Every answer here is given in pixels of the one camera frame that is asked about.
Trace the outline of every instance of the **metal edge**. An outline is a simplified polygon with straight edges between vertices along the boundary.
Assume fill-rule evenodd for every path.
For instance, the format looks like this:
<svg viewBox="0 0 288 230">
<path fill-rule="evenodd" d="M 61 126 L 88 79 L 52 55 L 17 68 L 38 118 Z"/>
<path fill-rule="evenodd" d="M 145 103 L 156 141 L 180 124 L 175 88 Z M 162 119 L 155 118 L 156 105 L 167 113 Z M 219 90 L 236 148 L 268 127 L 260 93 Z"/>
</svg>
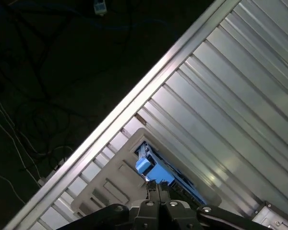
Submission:
<svg viewBox="0 0 288 230">
<path fill-rule="evenodd" d="M 4 230 L 27 230 L 53 204 L 81 171 L 115 137 L 128 120 L 161 87 L 176 68 L 221 23 L 240 0 L 215 0 L 145 77 L 116 106 L 64 165 L 40 188 L 5 226 Z"/>
</svg>

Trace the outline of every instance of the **black cable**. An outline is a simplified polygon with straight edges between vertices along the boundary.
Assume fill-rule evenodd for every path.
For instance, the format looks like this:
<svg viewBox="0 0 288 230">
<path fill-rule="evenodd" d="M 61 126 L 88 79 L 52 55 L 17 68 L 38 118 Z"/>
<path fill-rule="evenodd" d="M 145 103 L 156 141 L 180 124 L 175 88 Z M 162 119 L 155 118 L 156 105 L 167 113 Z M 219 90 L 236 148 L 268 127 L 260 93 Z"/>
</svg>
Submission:
<svg viewBox="0 0 288 230">
<path fill-rule="evenodd" d="M 12 7 L 6 4 L 3 0 L 0 0 L 0 6 L 14 19 L 24 24 L 32 33 L 34 33 L 45 44 L 48 39 L 40 33 L 33 25 L 31 25 L 20 13 L 16 12 Z"/>
<path fill-rule="evenodd" d="M 31 97 L 29 94 L 27 94 L 26 92 L 24 92 L 23 90 L 21 90 L 8 76 L 7 74 L 5 74 L 5 72 L 3 71 L 3 69 L 0 66 L 0 74 L 2 75 L 2 77 L 7 80 L 21 95 L 23 95 L 24 97 L 31 99 L 31 100 L 38 100 L 36 98 Z"/>
<path fill-rule="evenodd" d="M 140 0 L 135 6 L 132 6 L 131 0 L 126 0 L 126 9 L 127 9 L 126 13 L 128 14 L 129 29 L 127 31 L 127 35 L 126 35 L 124 41 L 120 43 L 121 45 L 123 45 L 121 55 L 123 55 L 123 53 L 125 52 L 125 50 L 127 48 L 128 41 L 130 40 L 131 35 L 132 35 L 132 28 L 133 28 L 132 14 L 134 13 L 135 9 L 138 8 L 142 4 L 142 2 L 143 2 L 143 0 Z M 29 169 L 29 168 L 47 160 L 50 168 L 55 170 L 56 168 L 59 167 L 59 161 L 58 161 L 57 157 L 55 156 L 55 148 L 51 147 L 52 140 L 57 135 L 68 132 L 65 139 L 64 139 L 64 145 L 66 145 L 69 142 L 69 139 L 71 138 L 71 134 L 74 134 L 77 129 L 80 129 L 81 127 L 87 127 L 89 132 L 92 131 L 92 129 L 90 128 L 90 124 L 92 123 L 92 121 L 90 119 L 92 119 L 92 118 L 94 119 L 95 117 L 89 116 L 89 115 L 81 115 L 81 114 L 79 114 L 79 113 L 77 113 L 71 109 L 65 108 L 62 105 L 52 103 L 50 101 L 51 95 L 49 95 L 49 93 L 47 92 L 47 89 L 46 89 L 45 85 L 43 84 L 43 81 L 42 81 L 41 76 L 40 76 L 40 69 L 42 68 L 43 63 L 47 59 L 49 50 L 51 49 L 51 46 L 53 45 L 53 43 L 57 39 L 57 37 L 60 35 L 60 33 L 64 30 L 64 28 L 71 22 L 71 20 L 74 16 L 75 15 L 72 15 L 72 14 L 65 15 L 65 17 L 66 17 L 65 20 L 59 25 L 59 27 L 56 29 L 55 33 L 53 33 L 49 38 L 44 39 L 45 37 L 43 37 L 41 39 L 42 41 L 45 42 L 46 47 L 43 50 L 42 55 L 40 56 L 40 59 L 37 63 L 35 63 L 35 61 L 32 58 L 32 54 L 30 53 L 29 47 L 28 47 L 27 42 L 26 42 L 26 40 L 22 34 L 22 31 L 20 30 L 18 22 L 14 22 L 16 31 L 20 37 L 23 49 L 26 53 L 26 57 L 27 57 L 30 65 L 31 65 L 31 67 L 32 67 L 32 69 L 36 75 L 38 83 L 41 86 L 42 92 L 45 95 L 45 98 L 43 98 L 43 99 L 32 99 L 32 97 L 30 97 L 29 95 L 24 94 L 22 91 L 18 90 L 19 92 L 22 93 L 22 95 L 24 95 L 25 97 L 27 97 L 29 99 L 29 101 L 22 103 L 18 106 L 18 108 L 15 110 L 14 119 L 13 119 L 13 121 L 15 123 L 14 128 L 16 130 L 17 136 L 19 136 L 19 138 L 20 138 L 21 142 L 23 143 L 23 146 L 27 150 L 28 154 L 33 159 L 35 159 L 35 163 L 32 165 L 29 165 L 28 167 L 26 167 L 26 169 Z M 22 18 L 22 16 L 20 14 L 17 14 L 14 17 L 17 18 L 18 20 L 19 20 L 19 18 Z M 23 18 L 21 20 L 19 20 L 19 22 L 23 23 L 29 29 L 32 28 L 32 27 L 30 27 L 30 25 L 28 25 L 28 23 L 24 23 Z M 41 38 L 39 33 L 35 33 L 35 35 L 38 38 Z M 101 69 L 101 70 L 97 71 L 96 74 L 107 71 L 110 68 L 112 68 L 114 66 L 119 66 L 119 65 L 120 65 L 120 61 L 119 62 L 116 61 L 116 62 L 114 62 L 113 65 L 110 65 L 105 69 Z M 26 112 L 25 108 L 29 107 L 28 104 L 34 104 L 34 106 L 36 108 L 31 109 L 31 110 Z M 59 125 L 58 118 L 54 114 L 55 110 L 60 111 L 62 113 L 65 113 L 67 115 L 67 120 L 66 120 L 66 123 L 63 127 L 60 127 L 60 125 Z M 49 117 L 53 118 L 53 119 L 51 119 L 52 120 L 51 124 L 49 123 L 49 120 L 45 120 L 45 112 L 48 112 Z M 83 126 L 78 126 L 76 128 L 76 130 L 70 130 L 70 122 L 71 122 L 70 118 L 71 118 L 71 116 L 75 116 L 77 118 L 83 119 L 84 120 Z M 22 136 L 22 133 L 24 133 L 25 135 L 29 135 L 31 139 L 33 139 L 34 141 L 39 143 L 40 146 L 38 147 L 38 150 L 34 150 L 27 143 L 27 140 Z M 63 159 L 65 160 L 66 149 L 64 148 L 62 152 L 63 152 Z"/>
<path fill-rule="evenodd" d="M 34 74 L 36 76 L 36 79 L 37 79 L 37 81 L 38 81 L 38 83 L 39 83 L 39 85 L 41 87 L 41 90 L 42 90 L 45 98 L 49 100 L 51 98 L 51 96 L 47 92 L 46 86 L 44 85 L 44 83 L 42 81 L 42 78 L 40 76 L 40 71 L 39 71 L 38 67 L 36 66 L 36 64 L 35 64 L 35 62 L 34 62 L 34 60 L 32 58 L 32 55 L 31 55 L 29 47 L 28 47 L 28 43 L 27 43 L 25 37 L 23 36 L 23 33 L 21 32 L 21 29 L 20 29 L 20 27 L 19 27 L 17 22 L 14 22 L 14 26 L 16 28 L 16 31 L 17 31 L 18 36 L 20 38 L 20 41 L 22 43 L 22 46 L 23 46 L 24 52 L 26 54 L 26 57 L 27 57 L 30 65 L 31 65 L 31 68 L 33 69 Z"/>
<path fill-rule="evenodd" d="M 57 27 L 56 31 L 50 36 L 49 43 L 45 47 L 39 61 L 37 64 L 38 70 L 40 71 L 44 62 L 46 61 L 49 51 L 51 47 L 53 46 L 54 42 L 58 38 L 58 36 L 63 32 L 63 30 L 72 22 L 73 15 L 68 15 L 65 17 L 64 21 L 61 22 L 61 24 Z"/>
</svg>

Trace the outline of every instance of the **blue object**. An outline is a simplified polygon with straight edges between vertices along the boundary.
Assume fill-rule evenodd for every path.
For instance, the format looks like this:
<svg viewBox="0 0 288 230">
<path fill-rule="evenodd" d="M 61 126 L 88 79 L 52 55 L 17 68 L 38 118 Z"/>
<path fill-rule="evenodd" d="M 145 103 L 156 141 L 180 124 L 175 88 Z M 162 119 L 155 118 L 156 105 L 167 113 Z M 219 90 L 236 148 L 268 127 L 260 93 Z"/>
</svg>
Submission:
<svg viewBox="0 0 288 230">
<path fill-rule="evenodd" d="M 207 204 L 205 199 L 195 189 L 193 183 L 178 169 L 170 165 L 162 157 L 161 153 L 152 148 L 147 142 L 143 142 L 135 153 L 139 155 L 139 160 L 135 167 L 139 174 L 145 176 L 146 180 L 156 180 L 157 183 L 167 181 L 170 187 L 174 184 L 179 184 L 201 204 Z"/>
</svg>

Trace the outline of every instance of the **robotic arm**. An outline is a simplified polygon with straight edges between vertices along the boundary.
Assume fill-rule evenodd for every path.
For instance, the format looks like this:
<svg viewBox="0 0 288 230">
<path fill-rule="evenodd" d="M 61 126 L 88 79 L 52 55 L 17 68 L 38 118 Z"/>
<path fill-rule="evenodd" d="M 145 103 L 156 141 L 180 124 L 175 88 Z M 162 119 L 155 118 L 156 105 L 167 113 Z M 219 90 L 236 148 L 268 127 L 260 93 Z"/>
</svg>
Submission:
<svg viewBox="0 0 288 230">
<path fill-rule="evenodd" d="M 59 230 L 268 230 L 221 208 L 203 205 L 192 210 L 181 200 L 171 200 L 167 182 L 146 184 L 148 199 L 128 209 L 113 204 Z"/>
</svg>

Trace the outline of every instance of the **screw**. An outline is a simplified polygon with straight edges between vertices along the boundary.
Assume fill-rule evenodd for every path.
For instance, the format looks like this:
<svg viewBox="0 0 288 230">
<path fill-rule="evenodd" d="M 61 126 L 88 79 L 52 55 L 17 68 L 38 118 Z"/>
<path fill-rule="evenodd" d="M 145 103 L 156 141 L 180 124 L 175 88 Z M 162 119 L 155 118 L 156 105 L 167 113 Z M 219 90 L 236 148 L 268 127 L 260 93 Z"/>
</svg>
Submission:
<svg viewBox="0 0 288 230">
<path fill-rule="evenodd" d="M 117 206 L 115 209 L 114 209 L 114 211 L 116 211 L 116 212 L 121 212 L 121 211 L 123 211 L 124 210 L 124 208 L 122 207 L 122 206 Z"/>
<path fill-rule="evenodd" d="M 203 210 L 204 210 L 205 212 L 210 212 L 210 211 L 211 211 L 211 208 L 210 208 L 210 207 L 203 207 Z"/>
<path fill-rule="evenodd" d="M 175 202 L 175 201 L 171 201 L 169 204 L 170 204 L 171 206 L 173 206 L 173 207 L 178 205 L 178 203 Z"/>
<path fill-rule="evenodd" d="M 146 205 L 147 205 L 147 206 L 153 206 L 154 203 L 153 203 L 152 201 L 148 201 L 148 202 L 146 203 Z"/>
</svg>

